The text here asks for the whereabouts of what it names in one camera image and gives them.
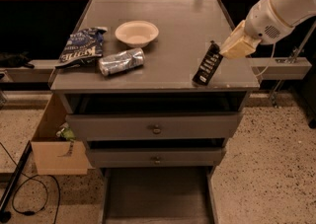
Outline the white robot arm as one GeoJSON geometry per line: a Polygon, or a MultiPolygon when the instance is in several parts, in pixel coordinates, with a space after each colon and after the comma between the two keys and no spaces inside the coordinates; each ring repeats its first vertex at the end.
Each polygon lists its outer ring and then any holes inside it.
{"type": "Polygon", "coordinates": [[[228,59],[256,51],[259,44],[276,44],[316,15],[316,0],[260,0],[220,47],[228,59]]]}

